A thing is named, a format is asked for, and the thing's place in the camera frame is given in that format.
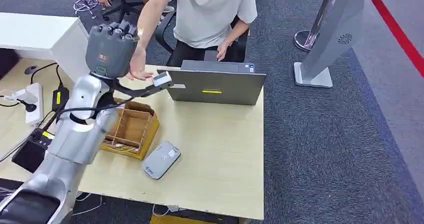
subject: stanchion base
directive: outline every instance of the stanchion base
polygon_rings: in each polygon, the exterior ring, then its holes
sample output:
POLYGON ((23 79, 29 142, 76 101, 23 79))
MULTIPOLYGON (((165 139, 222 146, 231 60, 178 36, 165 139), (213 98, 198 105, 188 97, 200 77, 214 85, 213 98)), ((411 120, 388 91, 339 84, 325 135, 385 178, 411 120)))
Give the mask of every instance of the stanchion base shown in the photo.
POLYGON ((312 86, 312 87, 323 87, 323 88, 331 88, 332 80, 330 76, 330 72, 328 68, 325 68, 321 73, 319 73, 312 80, 302 80, 302 71, 301 71, 301 62, 296 62, 294 64, 294 78, 295 83, 301 86, 312 86))
POLYGON ((298 47, 299 49, 303 50, 303 51, 306 51, 306 52, 311 51, 310 48, 306 48, 305 45, 304 45, 305 42, 306 42, 306 39, 309 36, 309 33, 310 33, 309 30, 302 30, 302 31, 297 32, 294 35, 295 46, 298 47))

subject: gray carpet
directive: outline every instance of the gray carpet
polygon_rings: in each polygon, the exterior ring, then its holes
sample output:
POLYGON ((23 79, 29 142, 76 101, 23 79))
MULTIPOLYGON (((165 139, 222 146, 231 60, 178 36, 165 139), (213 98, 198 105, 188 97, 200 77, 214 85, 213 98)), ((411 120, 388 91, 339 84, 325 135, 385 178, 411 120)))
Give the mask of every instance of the gray carpet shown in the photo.
MULTIPOLYGON (((73 15, 75 0, 44 1, 3 0, 0 11, 73 15)), ((259 17, 251 27, 247 61, 268 74, 264 223, 424 223, 422 200, 354 52, 330 68, 332 89, 294 85, 292 64, 306 54, 293 46, 292 37, 310 27, 320 1, 257 0, 259 17)), ((88 29, 102 22, 88 15, 81 20, 88 29)), ((152 64, 168 58, 155 41, 147 53, 152 64)), ((77 210, 97 204, 96 196, 90 198, 77 210)), ((104 202, 74 222, 149 220, 151 205, 116 198, 104 202)))

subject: table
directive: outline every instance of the table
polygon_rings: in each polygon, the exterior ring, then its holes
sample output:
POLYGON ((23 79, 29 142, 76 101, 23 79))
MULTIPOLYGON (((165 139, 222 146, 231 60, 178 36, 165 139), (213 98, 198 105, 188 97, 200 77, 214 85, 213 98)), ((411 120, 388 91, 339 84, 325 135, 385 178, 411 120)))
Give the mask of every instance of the table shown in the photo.
MULTIPOLYGON (((0 81, 0 89, 24 87, 29 77, 21 73, 32 62, 22 60, 0 81)), ((156 66, 146 69, 154 71, 156 66)), ((54 67, 49 67, 37 73, 45 103, 50 103, 51 92, 57 87, 54 72, 54 67)), ((63 79, 65 85, 72 83, 69 78, 63 79)), ((133 89, 148 84, 126 78, 121 83, 133 89)), ((116 97, 127 98, 121 93, 116 97)), ((181 157, 160 180, 153 180, 142 171, 139 160, 101 150, 85 171, 81 191, 244 218, 264 218, 263 93, 253 107, 174 102, 167 91, 135 101, 151 105, 161 124, 150 151, 161 140, 168 140, 181 150, 181 157)), ((47 113, 49 104, 44 107, 47 113)), ((23 107, 9 109, 0 108, 0 153, 10 149, 23 137, 22 130, 28 129, 23 121, 23 107)), ((25 181, 28 176, 29 173, 10 160, 0 163, 1 178, 25 181)))
POLYGON ((73 81, 88 74, 88 33, 76 17, 0 13, 0 48, 24 58, 53 60, 73 81))

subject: cardboard box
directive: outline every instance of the cardboard box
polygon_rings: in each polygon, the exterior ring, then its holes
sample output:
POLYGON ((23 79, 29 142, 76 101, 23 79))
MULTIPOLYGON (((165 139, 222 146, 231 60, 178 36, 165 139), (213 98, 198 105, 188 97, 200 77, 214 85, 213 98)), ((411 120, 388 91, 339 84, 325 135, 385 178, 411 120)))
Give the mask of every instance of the cardboard box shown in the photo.
POLYGON ((149 105, 128 102, 118 109, 117 121, 100 148, 143 160, 158 128, 158 117, 149 105))

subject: charger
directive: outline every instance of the charger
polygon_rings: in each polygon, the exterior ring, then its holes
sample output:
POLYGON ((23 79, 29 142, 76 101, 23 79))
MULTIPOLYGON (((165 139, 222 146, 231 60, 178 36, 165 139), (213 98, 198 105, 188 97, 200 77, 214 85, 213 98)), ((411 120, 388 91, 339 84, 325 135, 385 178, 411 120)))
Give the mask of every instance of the charger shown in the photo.
POLYGON ((69 90, 66 87, 59 87, 53 91, 53 99, 51 103, 51 109, 57 112, 62 104, 65 104, 69 100, 69 90))

